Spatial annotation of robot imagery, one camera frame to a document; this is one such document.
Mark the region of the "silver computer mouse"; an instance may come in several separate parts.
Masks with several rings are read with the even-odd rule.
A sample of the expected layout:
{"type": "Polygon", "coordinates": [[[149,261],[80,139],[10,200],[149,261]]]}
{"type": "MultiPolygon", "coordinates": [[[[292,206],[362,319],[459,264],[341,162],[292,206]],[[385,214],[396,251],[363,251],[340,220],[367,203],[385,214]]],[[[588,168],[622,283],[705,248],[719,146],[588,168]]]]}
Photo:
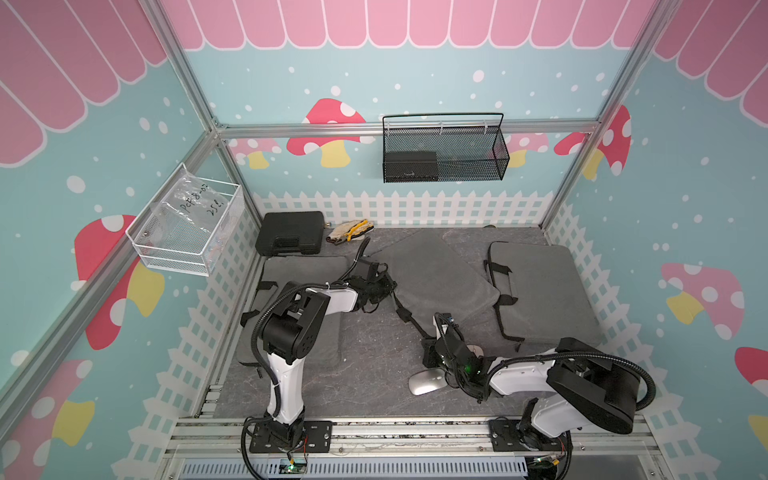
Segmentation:
{"type": "Polygon", "coordinates": [[[447,386],[445,373],[439,368],[423,370],[412,375],[408,380],[408,388],[415,396],[432,393],[447,386]]]}

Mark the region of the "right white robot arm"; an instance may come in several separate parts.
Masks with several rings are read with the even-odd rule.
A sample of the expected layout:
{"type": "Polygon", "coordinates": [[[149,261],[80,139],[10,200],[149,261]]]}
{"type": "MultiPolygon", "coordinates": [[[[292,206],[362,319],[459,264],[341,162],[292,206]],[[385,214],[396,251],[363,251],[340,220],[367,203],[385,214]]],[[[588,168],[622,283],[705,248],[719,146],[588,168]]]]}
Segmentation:
{"type": "Polygon", "coordinates": [[[496,451],[567,452],[571,432],[589,425],[627,435],[636,413],[656,398],[656,384],[644,368],[572,337],[543,353],[505,358],[467,344],[448,313],[435,314],[433,325],[435,335],[421,341],[425,369],[408,381],[412,394],[450,387],[478,403],[530,394],[519,419],[489,421],[496,451]]]}

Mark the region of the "grey laptop bag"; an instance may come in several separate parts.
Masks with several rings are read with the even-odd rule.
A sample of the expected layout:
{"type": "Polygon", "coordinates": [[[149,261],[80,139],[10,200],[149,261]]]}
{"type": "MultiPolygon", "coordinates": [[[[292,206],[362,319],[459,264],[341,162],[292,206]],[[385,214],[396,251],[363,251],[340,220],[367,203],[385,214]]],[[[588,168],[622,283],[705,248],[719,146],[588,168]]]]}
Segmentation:
{"type": "MultiPolygon", "coordinates": [[[[285,285],[296,283],[325,283],[337,279],[348,267],[345,257],[287,256],[266,260],[254,300],[256,314],[242,320],[243,330],[235,349],[235,360],[247,367],[258,365],[251,350],[251,336],[256,322],[266,306],[275,300],[285,285]]],[[[345,313],[326,316],[317,342],[306,357],[311,370],[333,369],[342,362],[340,347],[341,324],[345,313]]]]}
{"type": "Polygon", "coordinates": [[[599,343],[598,320],[567,248],[495,241],[484,266],[499,292],[494,312],[505,339],[556,344],[573,337],[590,346],[599,343]]]}
{"type": "Polygon", "coordinates": [[[396,308],[404,308],[428,334],[433,315],[449,313],[458,322],[491,308],[499,291],[475,271],[442,236],[422,230],[374,253],[396,283],[396,308]]]}

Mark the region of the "pink computer mouse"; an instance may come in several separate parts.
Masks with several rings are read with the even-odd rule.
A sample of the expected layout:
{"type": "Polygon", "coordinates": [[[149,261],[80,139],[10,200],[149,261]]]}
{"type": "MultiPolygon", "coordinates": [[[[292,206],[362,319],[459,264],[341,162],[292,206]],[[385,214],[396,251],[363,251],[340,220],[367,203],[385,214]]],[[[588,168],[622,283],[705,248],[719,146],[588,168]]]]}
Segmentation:
{"type": "Polygon", "coordinates": [[[484,355],[483,349],[477,345],[469,345],[468,349],[476,356],[482,357],[484,355]]]}

